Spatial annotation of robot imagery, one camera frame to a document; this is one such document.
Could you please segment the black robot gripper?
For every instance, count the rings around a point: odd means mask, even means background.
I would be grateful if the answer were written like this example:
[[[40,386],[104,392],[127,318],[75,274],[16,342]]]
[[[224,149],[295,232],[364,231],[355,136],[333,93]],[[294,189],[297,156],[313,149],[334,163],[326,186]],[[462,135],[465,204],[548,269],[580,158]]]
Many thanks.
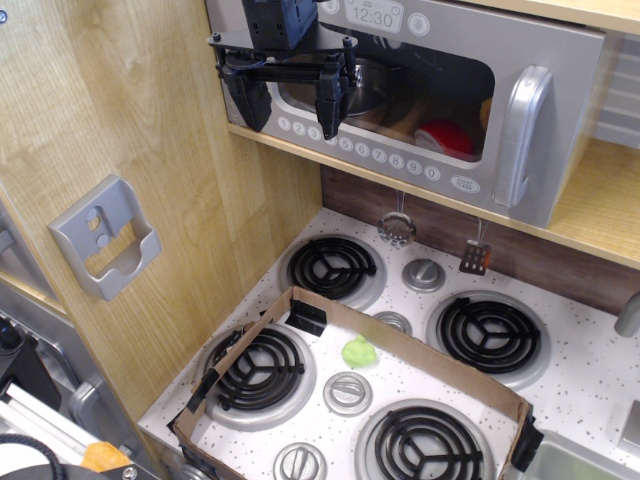
[[[208,39],[245,125],[260,132],[271,115],[271,95],[259,75],[319,75],[316,115],[325,140],[347,116],[358,41],[319,23],[315,1],[243,1],[244,27]]]

